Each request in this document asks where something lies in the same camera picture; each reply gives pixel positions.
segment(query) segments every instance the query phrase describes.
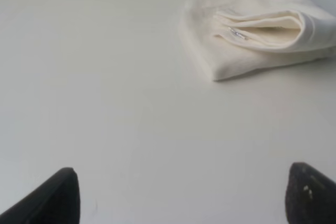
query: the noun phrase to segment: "cream fabric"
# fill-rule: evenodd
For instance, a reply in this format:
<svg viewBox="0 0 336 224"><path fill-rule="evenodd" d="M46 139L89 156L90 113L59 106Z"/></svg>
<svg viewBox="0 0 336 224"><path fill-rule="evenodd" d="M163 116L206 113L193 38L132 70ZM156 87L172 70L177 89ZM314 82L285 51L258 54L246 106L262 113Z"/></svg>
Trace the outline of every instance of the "cream fabric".
<svg viewBox="0 0 336 224"><path fill-rule="evenodd" d="M310 0L190 1L180 35L212 80L336 52L336 18Z"/></svg>

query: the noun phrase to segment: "white fabric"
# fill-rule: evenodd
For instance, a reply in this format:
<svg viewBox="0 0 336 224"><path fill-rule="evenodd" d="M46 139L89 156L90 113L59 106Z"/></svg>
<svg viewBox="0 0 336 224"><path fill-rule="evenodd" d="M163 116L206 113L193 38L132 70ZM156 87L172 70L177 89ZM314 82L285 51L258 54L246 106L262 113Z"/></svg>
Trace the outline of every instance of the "white fabric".
<svg viewBox="0 0 336 224"><path fill-rule="evenodd" d="M212 80L336 52L336 18L310 0L191 1L180 35Z"/></svg>

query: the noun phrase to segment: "white surface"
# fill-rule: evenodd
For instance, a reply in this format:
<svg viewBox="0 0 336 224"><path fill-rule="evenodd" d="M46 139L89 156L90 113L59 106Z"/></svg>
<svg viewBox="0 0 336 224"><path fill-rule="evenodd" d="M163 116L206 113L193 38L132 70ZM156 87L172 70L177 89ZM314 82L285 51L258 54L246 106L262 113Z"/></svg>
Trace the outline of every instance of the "white surface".
<svg viewBox="0 0 336 224"><path fill-rule="evenodd" d="M336 62L208 82L184 1L0 0L0 211L73 166L84 224L286 223L292 162L336 179Z"/></svg>

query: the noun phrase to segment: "black plastic piece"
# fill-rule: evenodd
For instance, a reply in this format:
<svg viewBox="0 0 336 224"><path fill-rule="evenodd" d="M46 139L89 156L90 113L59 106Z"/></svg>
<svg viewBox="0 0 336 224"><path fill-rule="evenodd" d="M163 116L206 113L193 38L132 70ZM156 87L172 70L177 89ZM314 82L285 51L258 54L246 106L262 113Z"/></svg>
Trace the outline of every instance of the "black plastic piece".
<svg viewBox="0 0 336 224"><path fill-rule="evenodd" d="M77 174L63 168L0 215L0 224L79 224Z"/></svg>
<svg viewBox="0 0 336 224"><path fill-rule="evenodd" d="M335 182L306 163L294 163L286 191L286 215L289 224L335 224Z"/></svg>

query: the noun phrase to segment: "folded towel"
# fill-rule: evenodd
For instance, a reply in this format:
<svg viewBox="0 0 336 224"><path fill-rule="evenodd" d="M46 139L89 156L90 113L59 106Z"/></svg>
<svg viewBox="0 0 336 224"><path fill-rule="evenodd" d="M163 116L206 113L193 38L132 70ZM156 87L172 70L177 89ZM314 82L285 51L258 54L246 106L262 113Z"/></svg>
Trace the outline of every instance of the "folded towel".
<svg viewBox="0 0 336 224"><path fill-rule="evenodd" d="M311 0L191 1L180 35L212 80L336 52L336 18Z"/></svg>

